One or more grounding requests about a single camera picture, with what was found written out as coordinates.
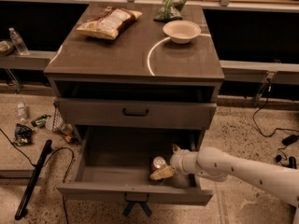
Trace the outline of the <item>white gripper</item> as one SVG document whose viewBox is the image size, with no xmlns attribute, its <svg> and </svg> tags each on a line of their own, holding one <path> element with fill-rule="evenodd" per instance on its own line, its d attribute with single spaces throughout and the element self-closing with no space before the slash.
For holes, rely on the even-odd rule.
<svg viewBox="0 0 299 224">
<path fill-rule="evenodd" d="M 171 166 L 164 166 L 154 171 L 149 176 L 152 180 L 161 180 L 172 177 L 174 175 L 174 170 L 176 173 L 183 175 L 194 175 L 197 173 L 197 152 L 192 152 L 188 149 L 180 149 L 176 144 L 172 145 L 172 151 L 174 154 L 170 159 Z"/>
</svg>

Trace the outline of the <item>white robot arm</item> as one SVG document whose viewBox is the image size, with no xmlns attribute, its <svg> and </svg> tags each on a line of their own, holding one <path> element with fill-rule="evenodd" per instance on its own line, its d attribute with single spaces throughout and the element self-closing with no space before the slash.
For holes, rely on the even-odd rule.
<svg viewBox="0 0 299 224">
<path fill-rule="evenodd" d="M 228 175 L 274 195 L 296 208 L 292 224 L 299 224 L 299 170 L 241 159 L 215 147 L 189 151 L 173 145 L 170 164 L 158 162 L 150 174 L 152 180 L 166 179 L 174 174 L 195 175 L 222 182 Z"/>
</svg>

